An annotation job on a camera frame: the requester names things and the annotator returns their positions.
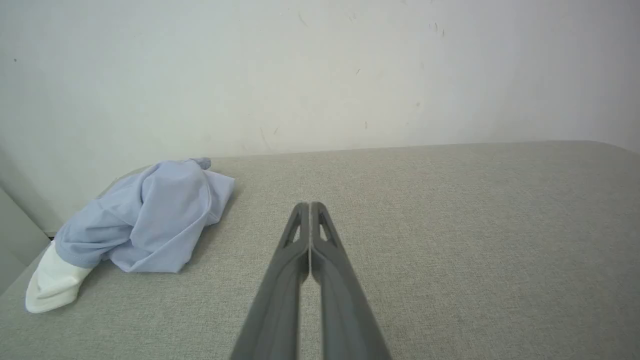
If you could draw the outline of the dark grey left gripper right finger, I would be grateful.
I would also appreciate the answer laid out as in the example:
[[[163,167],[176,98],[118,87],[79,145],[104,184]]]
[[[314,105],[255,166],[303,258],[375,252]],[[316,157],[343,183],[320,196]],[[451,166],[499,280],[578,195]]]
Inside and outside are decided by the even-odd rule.
[[[310,269],[320,286],[323,360],[393,360],[326,205],[311,203]]]

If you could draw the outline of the grey fabric sofa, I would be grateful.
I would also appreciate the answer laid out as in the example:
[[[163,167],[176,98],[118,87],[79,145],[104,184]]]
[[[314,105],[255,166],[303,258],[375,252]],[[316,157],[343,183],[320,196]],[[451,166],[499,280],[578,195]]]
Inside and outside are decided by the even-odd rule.
[[[71,305],[0,296],[0,360],[227,360],[296,203],[322,202],[394,360],[640,360],[640,153],[542,141],[214,158],[180,273],[104,262]]]

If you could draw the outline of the light blue shirt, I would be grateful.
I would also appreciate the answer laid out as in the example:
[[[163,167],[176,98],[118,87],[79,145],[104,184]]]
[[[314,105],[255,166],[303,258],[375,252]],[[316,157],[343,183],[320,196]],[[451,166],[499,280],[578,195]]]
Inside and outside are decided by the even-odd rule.
[[[25,309],[45,313],[70,305],[105,260],[124,272],[179,272],[202,231],[219,223],[234,191],[234,178],[210,167],[209,158],[158,162],[90,200],[41,256]]]

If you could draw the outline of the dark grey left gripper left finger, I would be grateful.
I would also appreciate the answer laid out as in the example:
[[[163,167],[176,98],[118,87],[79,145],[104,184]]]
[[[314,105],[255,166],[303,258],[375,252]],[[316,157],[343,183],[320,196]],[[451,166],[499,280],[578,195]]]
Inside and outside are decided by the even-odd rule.
[[[230,360],[298,360],[300,290],[309,275],[309,215],[305,202],[292,210]]]

